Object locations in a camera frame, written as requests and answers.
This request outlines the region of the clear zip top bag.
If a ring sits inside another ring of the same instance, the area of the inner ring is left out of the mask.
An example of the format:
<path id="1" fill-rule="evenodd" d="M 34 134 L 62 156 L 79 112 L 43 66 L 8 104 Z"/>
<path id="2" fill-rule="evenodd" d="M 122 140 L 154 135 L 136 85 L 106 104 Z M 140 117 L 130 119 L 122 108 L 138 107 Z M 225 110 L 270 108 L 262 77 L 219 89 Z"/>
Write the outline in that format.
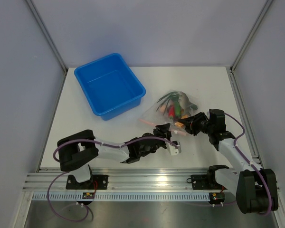
<path id="1" fill-rule="evenodd" d="M 198 109 L 194 97 L 183 91 L 170 90 L 144 112 L 138 121 L 152 127 L 170 124 L 173 134 L 185 136 L 185 125 L 179 120 L 193 116 Z"/>

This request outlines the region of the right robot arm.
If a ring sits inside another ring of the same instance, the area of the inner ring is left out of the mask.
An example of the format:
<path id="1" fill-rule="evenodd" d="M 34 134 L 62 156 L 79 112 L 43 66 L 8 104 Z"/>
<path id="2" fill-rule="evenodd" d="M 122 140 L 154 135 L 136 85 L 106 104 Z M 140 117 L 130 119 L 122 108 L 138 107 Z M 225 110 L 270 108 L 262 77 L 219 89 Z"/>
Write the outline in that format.
<path id="1" fill-rule="evenodd" d="M 206 183 L 211 188 L 219 185 L 229 190 L 236 198 L 240 211 L 244 214 L 258 213 L 268 215 L 278 210 L 276 175 L 272 169 L 265 169 L 255 163 L 251 155 L 245 155 L 235 137 L 226 130 L 226 117 L 223 110 L 210 109 L 209 114 L 201 112 L 194 116 L 180 119 L 187 133 L 196 136 L 204 133 L 209 142 L 232 165 L 209 168 Z"/>

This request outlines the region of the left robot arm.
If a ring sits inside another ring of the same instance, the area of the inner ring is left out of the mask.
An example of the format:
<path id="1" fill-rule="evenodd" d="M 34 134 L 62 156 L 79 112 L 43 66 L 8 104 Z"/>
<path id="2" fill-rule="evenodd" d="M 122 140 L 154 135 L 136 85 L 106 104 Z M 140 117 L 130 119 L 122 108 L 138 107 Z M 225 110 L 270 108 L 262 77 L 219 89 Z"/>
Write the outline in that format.
<path id="1" fill-rule="evenodd" d="M 122 164 L 138 162 L 142 157 L 167 150 L 170 155 L 179 154 L 180 145 L 171 140 L 170 124 L 155 126 L 152 133 L 145 133 L 127 142 L 113 143 L 94 136 L 92 130 L 84 130 L 57 142 L 53 153 L 62 172 L 68 173 L 68 190 L 105 190 L 108 177 L 94 175 L 89 162 L 93 159 L 112 160 Z"/>

